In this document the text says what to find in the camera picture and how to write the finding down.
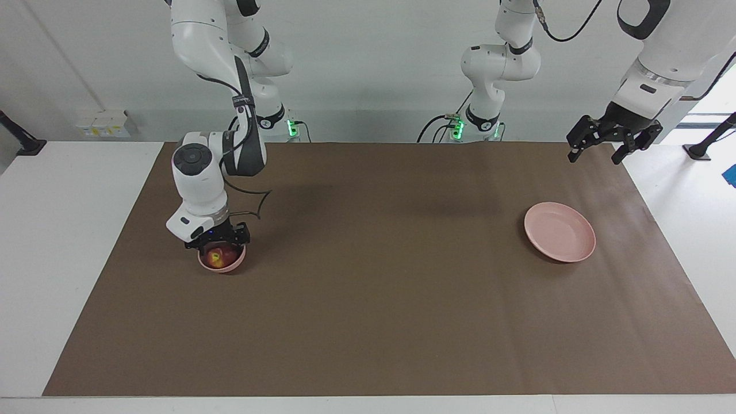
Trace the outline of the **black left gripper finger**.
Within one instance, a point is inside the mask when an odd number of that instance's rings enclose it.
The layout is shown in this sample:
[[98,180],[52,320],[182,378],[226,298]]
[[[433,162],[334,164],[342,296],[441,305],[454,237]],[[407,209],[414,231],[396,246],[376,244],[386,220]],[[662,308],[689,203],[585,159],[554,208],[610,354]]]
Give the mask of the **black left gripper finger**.
[[617,126],[614,129],[613,136],[619,140],[621,145],[613,154],[613,163],[619,165],[631,153],[649,149],[662,130],[663,127],[659,121],[655,121],[652,125],[646,129],[642,129],[638,133],[634,133],[623,126]]
[[604,142],[604,139],[599,136],[599,122],[590,116],[581,116],[568,132],[567,142],[570,147],[568,160],[575,163],[584,150]]

